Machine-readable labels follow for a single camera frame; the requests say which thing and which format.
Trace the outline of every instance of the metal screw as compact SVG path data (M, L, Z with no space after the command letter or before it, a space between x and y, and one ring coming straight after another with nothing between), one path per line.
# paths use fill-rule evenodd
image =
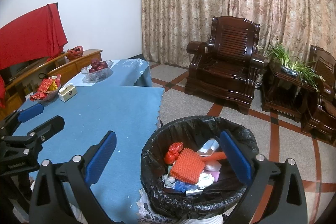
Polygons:
M294 165L295 164L295 160L293 160L292 158L289 158L287 161L288 161L288 163L290 165Z
M264 157L264 155L262 155L262 154L258 154L258 155L256 155L255 158L256 158L258 161L263 161L263 160L265 160L265 157Z
M72 158L72 161L79 162L81 159L82 159L82 157L80 155L76 155Z
M44 160L43 162L42 162L42 165L43 166L48 166L50 164L50 160Z

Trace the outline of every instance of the tile floor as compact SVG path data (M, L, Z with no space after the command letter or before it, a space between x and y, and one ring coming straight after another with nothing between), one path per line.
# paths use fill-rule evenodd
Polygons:
M160 111L163 124L192 115L214 115L250 129L266 158L278 162L289 157L296 160L305 188L308 223L313 224L320 217L336 192L335 146L303 134L300 123L289 117L262 111L261 92L257 89L249 114L243 115L231 103L185 94L187 69L153 62L150 66L153 86L165 88ZM271 186L266 188L253 222L260 219L271 191Z

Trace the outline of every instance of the fruit bowl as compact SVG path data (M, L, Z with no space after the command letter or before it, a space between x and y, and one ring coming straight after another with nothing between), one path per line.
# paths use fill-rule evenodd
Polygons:
M111 60L105 60L107 63L107 68L97 70L95 72L89 73L89 70L92 68L91 65L88 65L87 67L82 68L81 72L82 74L86 75L83 81L99 81L101 79L107 78L112 74L111 67L113 65L113 62Z

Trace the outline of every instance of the blue gripper pad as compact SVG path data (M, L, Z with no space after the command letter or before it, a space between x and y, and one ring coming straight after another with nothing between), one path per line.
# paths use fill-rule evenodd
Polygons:
M110 134L106 140L101 144L86 167L85 183L88 185L88 187L98 182L106 164L108 163L114 149L117 146L116 134L113 131L110 131L109 133Z
M241 183L250 185L252 183L252 168L248 160L244 157L237 143L230 135L223 131L220 134L220 146L225 153L233 171Z
M35 116L41 114L43 112L43 110L44 110L43 105L41 105L41 104L33 105L33 106L23 110L22 112L20 112L17 120L19 122L27 122L31 118L34 118Z

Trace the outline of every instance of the black trash bag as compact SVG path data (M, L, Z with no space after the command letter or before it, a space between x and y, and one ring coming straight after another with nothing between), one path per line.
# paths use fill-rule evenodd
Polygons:
M158 129L145 144L141 154L141 182L157 213L177 219L205 219L223 214L243 195L246 185L239 182L227 160L222 164L218 182L202 194L167 193L161 176L168 173L164 156L174 142L183 142L184 148L199 150L210 138L219 142L223 130L229 130L239 143L258 153L252 132L243 126L214 116L192 116L170 122Z

